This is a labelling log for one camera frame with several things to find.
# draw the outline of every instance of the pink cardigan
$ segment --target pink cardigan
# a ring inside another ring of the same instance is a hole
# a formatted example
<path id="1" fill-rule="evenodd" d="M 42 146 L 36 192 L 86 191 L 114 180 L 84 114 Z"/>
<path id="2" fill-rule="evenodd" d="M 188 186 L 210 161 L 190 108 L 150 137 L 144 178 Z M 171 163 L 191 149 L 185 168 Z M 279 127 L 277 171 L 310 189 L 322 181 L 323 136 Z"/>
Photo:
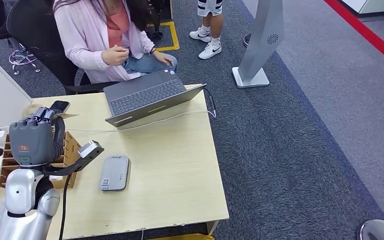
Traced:
<path id="1" fill-rule="evenodd" d="M 131 55 L 140 59 L 144 53 L 151 51 L 154 43 L 144 31 L 140 31 L 130 21 L 126 0 L 121 1 L 129 19 L 129 28 L 122 36 L 121 47 L 129 48 Z M 140 75 L 140 73 L 128 74 L 122 66 L 109 66 L 103 61 L 102 52 L 110 45 L 108 27 L 88 0 L 61 6 L 55 12 L 55 21 L 65 55 L 79 68 L 84 69 L 91 83 L 126 81 Z"/>

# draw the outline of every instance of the wooden desk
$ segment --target wooden desk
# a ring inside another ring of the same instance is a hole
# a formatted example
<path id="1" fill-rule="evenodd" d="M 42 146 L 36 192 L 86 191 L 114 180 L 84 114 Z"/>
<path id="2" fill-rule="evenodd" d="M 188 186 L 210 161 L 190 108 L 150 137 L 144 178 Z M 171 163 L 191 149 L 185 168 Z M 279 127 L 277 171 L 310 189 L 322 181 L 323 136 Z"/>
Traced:
<path id="1" fill-rule="evenodd" d="M 114 130 L 105 122 L 110 111 L 103 93 L 34 99 L 50 106 L 71 103 L 67 129 Z M 180 113 L 206 110 L 203 92 L 193 100 L 155 113 L 125 126 L 135 127 Z M 229 218 L 208 113 L 188 113 L 141 128 L 118 132 L 69 130 L 80 144 L 98 141 L 105 151 L 77 174 L 67 193 L 64 238 L 80 238 L 217 222 Z M 109 155 L 130 158 L 127 188 L 102 192 L 99 180 L 103 160 Z M 5 190 L 0 190 L 0 203 Z M 52 220 L 48 240 L 58 239 L 62 201 Z"/>

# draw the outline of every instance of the white cable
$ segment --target white cable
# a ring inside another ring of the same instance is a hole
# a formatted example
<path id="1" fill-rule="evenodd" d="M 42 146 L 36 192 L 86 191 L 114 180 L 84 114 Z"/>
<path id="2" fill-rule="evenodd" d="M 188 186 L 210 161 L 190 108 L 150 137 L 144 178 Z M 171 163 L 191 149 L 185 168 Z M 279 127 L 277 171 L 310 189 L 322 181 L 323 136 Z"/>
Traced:
<path id="1" fill-rule="evenodd" d="M 164 121 L 167 121 L 167 120 L 170 120 L 170 119 L 174 119 L 174 118 L 177 118 L 179 116 L 182 116 L 182 115 L 185 115 L 185 114 L 190 114 L 190 113 L 209 113 L 211 114 L 211 116 L 213 116 L 214 118 L 217 117 L 216 115 L 216 111 L 207 111 L 207 110 L 195 110 L 195 111 L 187 111 L 187 112 L 183 112 L 183 113 L 180 113 L 180 114 L 177 114 L 176 116 L 172 116 L 172 117 L 169 117 L 169 118 L 166 118 L 166 119 L 163 119 L 163 120 L 158 120 L 158 121 L 153 121 L 153 122 L 150 122 L 150 123 L 147 123 L 147 124 L 144 124 L 144 125 L 140 125 L 140 126 L 135 126 L 135 127 L 131 127 L 131 128 L 126 128 L 126 129 L 120 129 L 120 130 L 85 130 L 85 129 L 75 129 L 75 128 L 66 128 L 66 130 L 71 130 L 71 131 L 80 131 L 80 132 L 122 132 L 122 131 L 127 131 L 127 130 L 133 130 L 133 129 L 138 129 L 138 128 L 142 128 L 142 127 L 145 127 L 145 126 L 148 126 L 148 125 L 151 125 L 151 124 L 156 124 L 156 123 L 161 123 L 161 122 L 164 122 Z M 1 129 L 6 129 L 6 128 L 9 128 L 9 126 L 1 126 L 0 127 L 0 130 Z"/>

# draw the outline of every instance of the jeans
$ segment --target jeans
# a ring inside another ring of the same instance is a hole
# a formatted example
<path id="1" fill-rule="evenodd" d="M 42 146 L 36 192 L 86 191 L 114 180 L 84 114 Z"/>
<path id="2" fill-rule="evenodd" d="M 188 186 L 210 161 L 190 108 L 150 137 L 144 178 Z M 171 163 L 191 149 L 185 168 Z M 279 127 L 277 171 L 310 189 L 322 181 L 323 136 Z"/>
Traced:
<path id="1" fill-rule="evenodd" d="M 163 54 L 170 57 L 171 61 L 173 62 L 172 68 L 176 72 L 178 60 L 172 55 L 165 53 Z M 145 53 L 140 59 L 136 59 L 129 55 L 127 60 L 122 64 L 122 66 L 128 74 L 150 74 L 161 69 L 169 68 L 169 66 L 167 66 L 165 63 L 158 61 L 153 55 L 149 55 L 148 53 Z"/>

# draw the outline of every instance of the chair armrest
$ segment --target chair armrest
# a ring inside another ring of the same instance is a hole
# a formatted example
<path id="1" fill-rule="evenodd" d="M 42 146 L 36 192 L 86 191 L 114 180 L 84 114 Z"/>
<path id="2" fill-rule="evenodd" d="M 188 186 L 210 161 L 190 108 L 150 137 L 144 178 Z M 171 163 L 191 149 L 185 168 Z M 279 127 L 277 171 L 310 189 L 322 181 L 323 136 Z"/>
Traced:
<path id="1" fill-rule="evenodd" d="M 118 84 L 118 81 L 109 81 L 109 82 L 102 82 L 102 83 L 94 83 L 94 84 L 87 84 L 87 85 L 80 85 L 80 86 L 67 86 L 64 85 L 65 91 L 71 91 L 73 94 L 91 94 L 91 93 L 98 93 L 101 92 L 105 87 Z"/>

